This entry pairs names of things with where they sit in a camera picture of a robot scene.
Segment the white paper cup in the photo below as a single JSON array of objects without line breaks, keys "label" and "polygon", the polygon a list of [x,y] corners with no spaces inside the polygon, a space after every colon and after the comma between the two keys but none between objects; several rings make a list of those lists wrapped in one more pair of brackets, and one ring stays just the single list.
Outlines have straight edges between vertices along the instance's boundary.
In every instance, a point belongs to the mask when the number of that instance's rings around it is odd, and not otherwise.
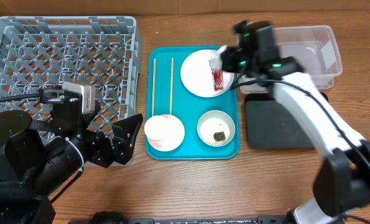
[{"label": "white paper cup", "polygon": [[166,138],[168,129],[168,119],[158,115],[149,118],[144,126],[146,136],[154,141],[162,141]]}]

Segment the grey green bowl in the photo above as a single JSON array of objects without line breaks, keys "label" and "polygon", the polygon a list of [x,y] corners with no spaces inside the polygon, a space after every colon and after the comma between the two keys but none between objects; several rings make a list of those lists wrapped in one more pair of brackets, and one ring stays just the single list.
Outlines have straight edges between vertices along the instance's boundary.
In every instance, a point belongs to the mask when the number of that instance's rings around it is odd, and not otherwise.
[{"label": "grey green bowl", "polygon": [[212,146],[212,147],[223,147],[223,146],[229,144],[232,141],[232,139],[234,138],[234,135],[236,134],[236,126],[234,124],[234,121],[233,121],[232,117],[230,117],[230,115],[228,115],[224,111],[220,111],[220,110],[207,111],[206,113],[204,113],[200,117],[200,119],[198,120],[198,124],[197,124],[197,133],[198,133],[199,138],[201,139],[201,137],[200,137],[200,126],[201,126],[201,124],[204,121],[206,121],[209,118],[219,118],[219,119],[222,119],[224,122],[226,122],[228,124],[228,126],[230,128],[230,131],[231,131],[231,134],[229,135],[229,141],[226,144],[224,144],[222,146]]}]

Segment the white rice leftovers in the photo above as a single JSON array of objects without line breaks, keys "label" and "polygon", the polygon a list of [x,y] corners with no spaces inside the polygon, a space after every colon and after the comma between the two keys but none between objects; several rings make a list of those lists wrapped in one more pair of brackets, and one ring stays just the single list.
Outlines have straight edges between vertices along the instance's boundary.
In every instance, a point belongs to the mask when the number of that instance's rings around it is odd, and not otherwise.
[{"label": "white rice leftovers", "polygon": [[[213,139],[213,134],[220,131],[225,132],[226,139],[224,141],[216,142]],[[230,134],[231,131],[228,124],[219,118],[209,118],[200,126],[200,137],[207,145],[210,146],[222,146],[226,144],[229,141]]]}]

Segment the brown food chunk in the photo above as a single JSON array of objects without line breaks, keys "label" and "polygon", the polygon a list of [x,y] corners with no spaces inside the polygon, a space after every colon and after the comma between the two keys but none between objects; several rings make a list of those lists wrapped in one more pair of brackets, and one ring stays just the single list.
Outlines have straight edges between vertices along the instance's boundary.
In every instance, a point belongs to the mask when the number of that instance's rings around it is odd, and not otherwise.
[{"label": "brown food chunk", "polygon": [[216,142],[224,141],[224,140],[226,139],[225,132],[224,132],[224,131],[215,132],[215,133],[213,134],[213,139],[214,139]]}]

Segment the red sauce packet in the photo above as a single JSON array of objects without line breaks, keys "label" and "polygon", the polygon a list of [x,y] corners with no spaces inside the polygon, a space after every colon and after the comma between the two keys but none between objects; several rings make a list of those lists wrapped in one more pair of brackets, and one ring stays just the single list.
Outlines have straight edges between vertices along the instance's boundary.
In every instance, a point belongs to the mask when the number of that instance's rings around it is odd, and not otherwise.
[{"label": "red sauce packet", "polygon": [[224,88],[223,71],[215,68],[212,68],[211,71],[213,76],[214,91],[222,90]]}]

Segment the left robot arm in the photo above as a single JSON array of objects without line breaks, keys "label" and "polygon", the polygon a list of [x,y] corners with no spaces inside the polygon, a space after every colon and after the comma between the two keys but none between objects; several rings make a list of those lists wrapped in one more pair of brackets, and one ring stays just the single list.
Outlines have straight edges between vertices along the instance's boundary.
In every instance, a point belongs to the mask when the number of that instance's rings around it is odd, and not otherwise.
[{"label": "left robot arm", "polygon": [[114,123],[112,139],[86,129],[80,116],[63,122],[70,129],[58,128],[45,145],[39,131],[53,126],[21,110],[0,113],[0,223],[52,223],[54,199],[49,196],[62,184],[74,183],[87,162],[104,168],[126,165],[143,117]]}]

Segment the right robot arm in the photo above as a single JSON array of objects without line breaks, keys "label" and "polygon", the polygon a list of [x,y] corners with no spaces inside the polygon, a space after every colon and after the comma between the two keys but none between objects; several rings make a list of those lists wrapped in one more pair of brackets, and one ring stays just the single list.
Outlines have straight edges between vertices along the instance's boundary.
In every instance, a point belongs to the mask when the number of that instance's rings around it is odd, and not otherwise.
[{"label": "right robot arm", "polygon": [[344,222],[350,211],[370,204],[370,141],[341,118],[295,58],[280,55],[270,22],[242,21],[234,31],[237,44],[220,49],[220,68],[266,88],[322,159],[313,198],[289,211],[284,223]]}]

